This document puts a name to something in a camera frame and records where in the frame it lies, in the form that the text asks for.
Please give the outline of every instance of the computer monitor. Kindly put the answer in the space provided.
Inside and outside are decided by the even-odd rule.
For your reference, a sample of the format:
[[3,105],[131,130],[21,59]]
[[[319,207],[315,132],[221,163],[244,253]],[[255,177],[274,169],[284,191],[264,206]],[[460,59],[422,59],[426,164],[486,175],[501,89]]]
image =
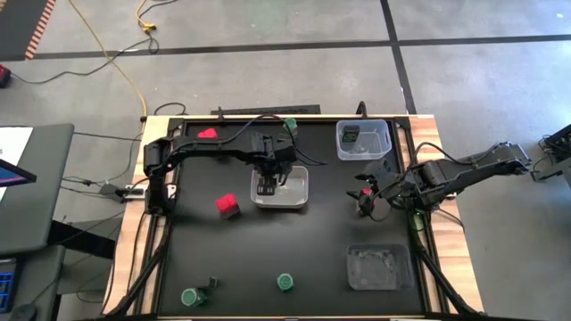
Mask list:
[[11,163],[0,160],[0,187],[36,182],[36,175]]

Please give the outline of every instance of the orange and black striped tape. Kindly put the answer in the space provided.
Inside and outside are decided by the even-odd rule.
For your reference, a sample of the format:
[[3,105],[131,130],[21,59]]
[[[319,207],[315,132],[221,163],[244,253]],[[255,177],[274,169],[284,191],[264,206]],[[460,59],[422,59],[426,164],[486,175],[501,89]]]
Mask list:
[[26,60],[30,60],[34,58],[34,54],[36,54],[37,45],[39,45],[39,40],[44,35],[44,31],[46,30],[47,21],[50,19],[50,15],[52,14],[52,10],[55,6],[55,0],[47,0],[46,7],[44,7],[44,11],[42,15],[39,17],[39,21],[37,22],[36,31],[34,31],[34,35],[29,41],[28,49],[26,49]]

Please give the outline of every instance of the yellow cable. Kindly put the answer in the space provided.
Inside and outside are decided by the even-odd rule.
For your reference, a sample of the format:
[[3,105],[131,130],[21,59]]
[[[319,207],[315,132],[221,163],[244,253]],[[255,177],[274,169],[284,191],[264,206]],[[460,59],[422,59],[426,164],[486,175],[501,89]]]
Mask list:
[[143,5],[145,5],[145,3],[146,3],[146,0],[141,0],[141,3],[137,7],[137,11],[135,12],[135,16],[137,17],[137,20],[139,22],[141,22],[141,25],[143,25],[143,31],[148,33],[148,32],[155,30],[156,26],[154,25],[154,23],[144,22],[141,19],[141,15],[139,13],[141,12],[141,8],[143,8]]
[[145,101],[145,98],[143,97],[143,94],[141,94],[141,90],[139,89],[139,87],[137,85],[135,85],[133,80],[131,80],[131,78],[129,78],[127,76],[127,74],[125,74],[125,72],[119,67],[119,65],[117,63],[115,63],[115,61],[109,56],[109,54],[107,54],[107,51],[105,51],[105,48],[103,47],[103,44],[99,40],[99,37],[95,34],[95,32],[93,31],[93,29],[89,25],[89,22],[87,22],[86,18],[83,16],[83,14],[81,14],[78,7],[73,3],[72,0],[68,0],[68,1],[70,2],[71,6],[73,7],[73,10],[75,10],[75,12],[77,12],[78,16],[81,18],[81,20],[83,20],[83,23],[86,24],[87,28],[89,29],[89,31],[93,35],[93,38],[95,38],[95,41],[97,41],[97,44],[99,45],[99,47],[101,48],[101,51],[105,55],[105,58],[107,58],[107,60],[113,66],[115,66],[115,68],[117,68],[117,70],[121,73],[121,75],[123,75],[123,77],[129,82],[129,84],[133,87],[133,89],[135,89],[135,91],[137,92],[137,95],[139,96],[139,99],[141,100],[141,105],[143,105],[143,116],[146,117],[148,115],[148,110],[146,107],[146,101]]

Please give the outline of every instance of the concrete floor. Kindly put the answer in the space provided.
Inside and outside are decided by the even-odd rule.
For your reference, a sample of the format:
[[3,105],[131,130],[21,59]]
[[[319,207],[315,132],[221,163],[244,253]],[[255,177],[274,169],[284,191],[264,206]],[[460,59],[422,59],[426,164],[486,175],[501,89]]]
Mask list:
[[[144,38],[136,4],[78,0],[108,49]],[[546,36],[571,33],[565,0],[390,0],[399,39]],[[387,40],[376,0],[180,0],[146,17],[162,48],[203,45]],[[39,53],[94,51],[97,46],[66,1],[59,1]],[[566,41],[402,47],[418,113],[436,116],[452,155],[511,140],[541,157],[536,142],[571,123],[571,43]],[[89,70],[103,60],[10,62],[27,79]],[[182,102],[188,113],[221,105],[247,108],[318,103],[324,113],[404,113],[390,47],[122,57],[149,106]],[[79,131],[133,137],[141,109],[112,68],[47,85],[14,81],[0,91],[0,125],[72,122]],[[105,178],[127,165],[129,142],[76,136],[66,174]],[[130,175],[117,181],[126,183]],[[62,192],[56,217],[105,218],[119,205]],[[493,316],[560,320],[571,315],[571,193],[562,178],[495,177],[459,197],[468,247],[486,311]],[[66,298],[61,320],[92,317],[98,307]]]

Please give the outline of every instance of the plastic tray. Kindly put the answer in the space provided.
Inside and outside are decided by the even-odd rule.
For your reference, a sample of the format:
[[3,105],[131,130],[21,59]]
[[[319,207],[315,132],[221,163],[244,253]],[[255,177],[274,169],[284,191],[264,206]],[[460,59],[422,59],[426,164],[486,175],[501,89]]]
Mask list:
[[412,284],[409,250],[400,244],[358,244],[347,248],[353,290],[398,291]]
[[[356,142],[342,142],[346,126],[359,127]],[[393,148],[389,126],[382,119],[339,120],[336,131],[337,156],[342,161],[378,160]]]
[[310,197],[310,174],[304,166],[293,166],[283,186],[276,186],[276,194],[258,195],[256,186],[260,175],[252,171],[252,190],[250,197],[260,208],[267,209],[300,209]]

